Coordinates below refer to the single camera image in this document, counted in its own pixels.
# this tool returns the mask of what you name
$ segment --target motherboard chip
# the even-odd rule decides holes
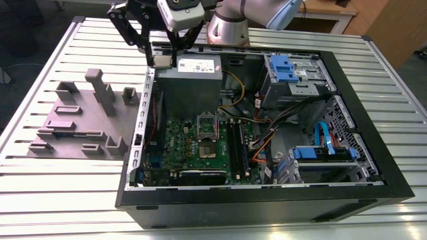
[[[198,143],[198,157],[201,159],[216,158],[216,143],[214,142],[200,142]]]

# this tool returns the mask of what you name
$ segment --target power supply label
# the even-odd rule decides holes
[[[214,73],[214,62],[210,59],[181,58],[177,62],[177,71],[181,73]]]

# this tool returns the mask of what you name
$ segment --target sticker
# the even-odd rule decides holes
[[[304,70],[294,70],[296,75],[306,76],[306,73]]]
[[[268,176],[268,178],[272,178],[272,171],[269,170],[268,167],[265,167],[264,173]]]
[[[260,99],[254,99],[254,108],[261,108],[261,100]]]
[[[177,62],[177,71],[181,73],[214,73],[213,68],[214,62],[210,59],[181,58]]]
[[[277,151],[277,153],[273,156],[274,159],[282,158],[282,153]]]

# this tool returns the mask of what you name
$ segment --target red wire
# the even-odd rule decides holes
[[[156,129],[156,125],[157,125],[156,97],[154,97],[154,95],[152,95],[152,121],[153,121],[153,126],[152,126],[152,131],[150,131],[148,143],[152,141],[152,137],[154,135],[154,129]]]

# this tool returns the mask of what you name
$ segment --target gray plastic block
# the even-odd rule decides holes
[[[47,121],[45,127],[54,130],[73,130],[75,128],[75,124],[71,121]]]
[[[117,144],[114,143],[113,138],[108,136],[106,142],[105,142],[105,148],[110,155],[124,156],[128,151],[128,146],[121,136],[118,137]]]
[[[98,144],[83,143],[79,150],[85,155],[101,155],[104,153]]]
[[[125,150],[122,144],[118,146],[117,151],[124,153],[128,151],[128,145],[132,141],[134,121],[137,118],[138,105],[125,105],[121,94],[122,92],[113,92],[114,102],[112,103],[114,108],[114,116],[106,117],[101,106],[93,98],[93,90],[79,90],[71,94],[74,100],[73,105],[81,109],[79,114],[62,114],[54,110],[58,107],[70,107],[65,105],[61,100],[55,100],[50,113],[46,116],[46,120],[42,127],[37,131],[37,138],[34,141],[46,142],[53,151],[27,151],[29,157],[38,158],[70,158],[70,159],[98,159],[98,160],[122,160],[124,155],[113,155],[106,149],[105,141],[108,136],[117,141],[121,139],[125,144]],[[74,124],[74,129],[54,129],[46,128],[47,123],[67,122]],[[102,154],[85,155],[81,151],[82,144],[98,144],[102,150]]]
[[[53,134],[53,129],[39,128],[37,130],[35,135],[42,140],[55,139],[55,135]]]
[[[57,114],[81,114],[82,110],[79,106],[55,106],[53,110]]]
[[[108,90],[105,89],[104,82],[102,82],[102,71],[100,69],[89,68],[85,72],[83,78],[91,84],[95,99],[98,100],[101,107],[104,109],[105,115],[112,117],[116,115],[112,96]]]
[[[53,147],[43,141],[33,141],[27,147],[29,151],[33,153],[50,153]]]
[[[63,102],[63,104],[73,104],[73,93],[78,93],[78,89],[71,81],[61,81],[54,90],[58,99]]]
[[[121,98],[124,105],[140,105],[140,99],[133,87],[122,88]]]
[[[105,141],[106,135],[102,131],[86,131],[85,133],[86,139],[93,141]]]
[[[105,87],[105,93],[106,93],[106,96],[110,98],[110,101],[114,102],[116,101],[116,96],[114,96],[114,92],[113,92],[113,89],[112,89],[112,86],[109,85],[109,83],[104,83],[104,87]],[[95,95],[95,92],[93,92],[93,97],[95,99],[95,102],[100,103],[100,99]]]

